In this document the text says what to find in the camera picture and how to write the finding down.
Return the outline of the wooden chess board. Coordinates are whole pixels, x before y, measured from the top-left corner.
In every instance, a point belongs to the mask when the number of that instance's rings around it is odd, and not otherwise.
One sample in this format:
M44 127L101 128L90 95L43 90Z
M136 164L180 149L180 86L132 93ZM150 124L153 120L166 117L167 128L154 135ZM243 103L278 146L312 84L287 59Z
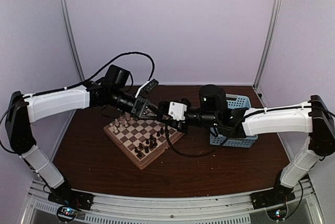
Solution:
M153 120L135 119L135 121L134 130L131 132L125 131L114 134L108 129L109 124L104 127L104 132L139 169L143 170L164 153L169 148L169 144L165 133L157 137L157 131L160 131L161 128L165 131L165 124ZM154 146L153 149L149 148L149 153L145 153L145 146L149 147L146 144L146 139L150 140L150 135L157 139L158 146ZM139 148L139 143L143 144L143 149ZM135 153L135 147L142 152L142 157L139 158L138 154Z

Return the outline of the light blue plastic basket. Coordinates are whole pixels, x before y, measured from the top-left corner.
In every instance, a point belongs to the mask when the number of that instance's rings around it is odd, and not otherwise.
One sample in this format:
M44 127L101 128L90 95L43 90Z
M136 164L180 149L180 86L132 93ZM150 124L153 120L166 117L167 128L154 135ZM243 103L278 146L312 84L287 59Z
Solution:
M229 109L251 108L251 103L247 96L227 94L226 98ZM226 141L226 136L219 134L216 128L211 128L209 134L210 145L219 146L224 142L224 147L250 148L257 139L258 135L247 136L246 138L229 138Z

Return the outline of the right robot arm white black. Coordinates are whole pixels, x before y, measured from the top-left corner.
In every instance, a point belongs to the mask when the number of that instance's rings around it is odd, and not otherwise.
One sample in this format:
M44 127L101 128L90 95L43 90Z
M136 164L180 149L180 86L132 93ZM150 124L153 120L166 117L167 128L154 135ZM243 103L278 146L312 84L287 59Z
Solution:
M216 85L202 86L198 94L198 108L187 99L162 107L171 127L179 131L186 131L188 126L215 128L215 134L227 139L279 132L308 134L294 160L278 173L268 194L272 203L279 204L321 158L334 153L334 114L318 95L287 107L230 109L225 90Z

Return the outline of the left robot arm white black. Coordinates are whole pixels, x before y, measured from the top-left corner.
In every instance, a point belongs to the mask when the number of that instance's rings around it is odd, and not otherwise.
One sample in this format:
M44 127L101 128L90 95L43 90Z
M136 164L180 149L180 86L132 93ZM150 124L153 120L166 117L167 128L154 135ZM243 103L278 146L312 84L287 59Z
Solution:
M23 158L62 204L72 204L75 193L68 180L38 147L31 124L67 111L105 105L114 106L138 119L145 119L144 112L147 109L154 113L154 120L167 116L166 112L141 96L142 91L157 86L157 81L145 82L135 95L130 95L122 91L129 76L129 71L111 65L105 76L96 82L87 80L77 85L35 94L24 95L20 91L12 93L9 107L1 117L9 139L10 148L7 152Z

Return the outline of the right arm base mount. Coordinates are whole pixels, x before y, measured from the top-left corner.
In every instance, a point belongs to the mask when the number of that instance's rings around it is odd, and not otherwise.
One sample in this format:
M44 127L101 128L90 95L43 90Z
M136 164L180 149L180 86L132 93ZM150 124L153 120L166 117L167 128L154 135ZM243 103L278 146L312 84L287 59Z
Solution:
M288 201L294 200L293 192L285 195L283 192L277 192L274 189L252 193L250 195L253 209L269 208L276 205L284 205Z

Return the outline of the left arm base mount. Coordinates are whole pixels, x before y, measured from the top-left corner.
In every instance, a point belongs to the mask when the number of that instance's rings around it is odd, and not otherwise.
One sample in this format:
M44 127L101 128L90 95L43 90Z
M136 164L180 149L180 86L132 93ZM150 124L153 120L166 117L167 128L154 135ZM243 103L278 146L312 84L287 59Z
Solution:
M65 205L73 209L90 210L94 195L75 191L69 188L52 189L48 195L48 201Z

